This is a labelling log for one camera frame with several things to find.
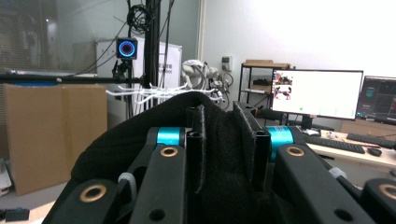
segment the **computer monitor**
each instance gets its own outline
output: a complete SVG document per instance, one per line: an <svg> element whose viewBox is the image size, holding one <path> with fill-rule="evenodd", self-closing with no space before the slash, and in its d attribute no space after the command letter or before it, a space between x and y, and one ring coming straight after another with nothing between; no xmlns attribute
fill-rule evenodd
<svg viewBox="0 0 396 224"><path fill-rule="evenodd" d="M303 115L303 129L311 129L315 117L354 120L362 77L355 70L274 70L270 105Z"/></svg>
<svg viewBox="0 0 396 224"><path fill-rule="evenodd" d="M396 125L396 77L364 77L356 117Z"/></svg>

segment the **shelf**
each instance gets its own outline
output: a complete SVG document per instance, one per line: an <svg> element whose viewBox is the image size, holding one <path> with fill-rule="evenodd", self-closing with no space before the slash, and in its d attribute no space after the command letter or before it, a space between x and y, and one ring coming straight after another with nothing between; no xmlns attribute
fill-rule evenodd
<svg viewBox="0 0 396 224"><path fill-rule="evenodd" d="M251 93L258 93L258 94L269 94L268 91L260 91L260 90L252 90L252 89L244 89L241 90L242 92L251 92Z"/></svg>
<svg viewBox="0 0 396 224"><path fill-rule="evenodd" d="M247 81L247 87L245 89L242 89L242 80L243 80L243 75L244 75L244 69L248 69L248 81ZM258 94L265 94L266 96L262 100L267 100L267 106L269 105L269 98L268 95L271 94L271 90L253 90L251 89L251 76L252 76L252 69L253 68L269 68L272 69L274 72L274 69L288 69L290 68L289 63L274 63L272 60L251 60L248 59L244 63L241 64L241 76L239 80L239 93L238 93L238 102L241 101L241 92L244 92L247 94L247 99L246 103L249 103L249 95L251 93L258 93Z"/></svg>

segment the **white wall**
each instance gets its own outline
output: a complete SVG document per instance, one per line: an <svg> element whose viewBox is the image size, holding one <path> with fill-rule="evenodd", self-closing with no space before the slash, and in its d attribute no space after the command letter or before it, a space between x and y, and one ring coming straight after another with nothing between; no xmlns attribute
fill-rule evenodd
<svg viewBox="0 0 396 224"><path fill-rule="evenodd" d="M245 59L396 77L396 14L390 0L205 0L203 4L200 57L220 67L221 56L233 56L233 100ZM314 119L314 123L336 130L341 125L333 119Z"/></svg>

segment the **wooden desk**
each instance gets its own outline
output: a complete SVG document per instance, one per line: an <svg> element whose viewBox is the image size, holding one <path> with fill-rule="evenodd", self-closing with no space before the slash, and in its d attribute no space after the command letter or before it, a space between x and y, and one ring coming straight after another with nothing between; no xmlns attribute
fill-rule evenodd
<svg viewBox="0 0 396 224"><path fill-rule="evenodd" d="M396 141L396 125L383 124L363 119L356 119L355 121L343 120L341 133L384 136L388 140Z"/></svg>
<svg viewBox="0 0 396 224"><path fill-rule="evenodd" d="M3 220L0 221L0 224L41 223L50 211L56 199L64 190L65 185L66 183L62 183L60 185L41 189L22 196L17 196L15 189L11 188L8 194L0 197L0 209L15 209L18 207L29 209L29 220L19 222L6 222Z"/></svg>
<svg viewBox="0 0 396 224"><path fill-rule="evenodd" d="M327 138L327 132L321 131L322 137ZM337 138L334 141L342 141L347 137L346 133L335 134ZM343 170L349 181L356 186L363 187L364 183L372 178L395 179L395 176L391 174L396 171L396 151L393 149L380 148L381 156L375 157L367 152L367 147L363 147L366 153L360 154L313 144L308 145L319 155L329 157L326 162Z"/></svg>

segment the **black cloth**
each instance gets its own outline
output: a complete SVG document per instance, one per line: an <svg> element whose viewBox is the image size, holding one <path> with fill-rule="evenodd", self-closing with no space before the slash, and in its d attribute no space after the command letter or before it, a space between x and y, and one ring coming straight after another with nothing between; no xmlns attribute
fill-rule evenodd
<svg viewBox="0 0 396 224"><path fill-rule="evenodd" d="M186 109L198 105L205 107L206 180L197 196L199 209L189 214L194 216L194 223L262 223L263 197L246 177L241 130L233 112L220 110L196 91L174 96L93 141L79 156L70 181L44 223L50 223L54 212L78 184L93 178L117 182L145 145L151 127L185 127Z"/></svg>

